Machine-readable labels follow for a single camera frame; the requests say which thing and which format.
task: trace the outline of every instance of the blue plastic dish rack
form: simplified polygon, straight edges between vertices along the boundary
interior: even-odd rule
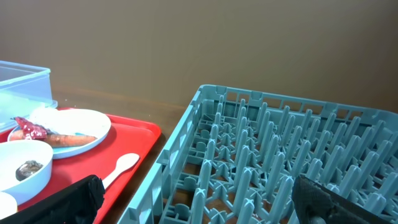
[[[395,113],[203,85],[118,223],[299,223],[300,174],[398,223],[397,149]]]

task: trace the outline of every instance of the black object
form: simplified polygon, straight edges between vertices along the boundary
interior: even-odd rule
[[[104,202],[102,180],[89,175],[0,224],[92,224]]]
[[[30,177],[32,174],[36,173],[43,167],[42,164],[39,164],[36,161],[26,161],[15,171],[15,177],[19,181],[23,181],[26,178]]]
[[[296,178],[292,200],[300,224],[389,223],[304,176]]]

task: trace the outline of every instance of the plastic spoon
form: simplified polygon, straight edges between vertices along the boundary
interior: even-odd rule
[[[139,156],[135,153],[128,153],[119,157],[116,162],[116,168],[102,181],[105,190],[112,184],[112,182],[114,182],[114,180],[116,180],[116,178],[119,177],[121,173],[132,168],[138,160]]]

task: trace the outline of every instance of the food scrap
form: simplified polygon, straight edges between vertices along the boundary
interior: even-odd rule
[[[26,161],[15,171],[16,178],[19,181],[23,181],[24,179],[30,177],[31,175],[39,171],[39,169],[41,169],[42,167],[43,167],[42,164],[34,160]]]
[[[16,117],[14,119],[23,131],[24,139],[45,139],[47,137],[47,130],[42,126],[33,124],[25,118]]]
[[[15,118],[21,130],[11,134],[10,141],[20,139],[36,139],[48,143],[52,147],[84,146],[93,142],[96,137],[86,135],[54,134],[43,126],[31,123],[25,118]]]

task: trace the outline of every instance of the red tray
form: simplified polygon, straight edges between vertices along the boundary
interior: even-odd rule
[[[99,223],[104,218],[162,133],[160,128],[152,123],[107,115],[112,127],[104,141],[83,154],[53,160],[50,182],[41,193],[18,206],[18,210],[23,210],[88,175],[95,174],[104,179],[114,170],[120,156],[129,152],[138,154],[140,159],[137,164],[121,174],[106,190],[104,204],[98,210],[94,223]],[[11,130],[0,133],[0,142],[7,141],[10,132]]]

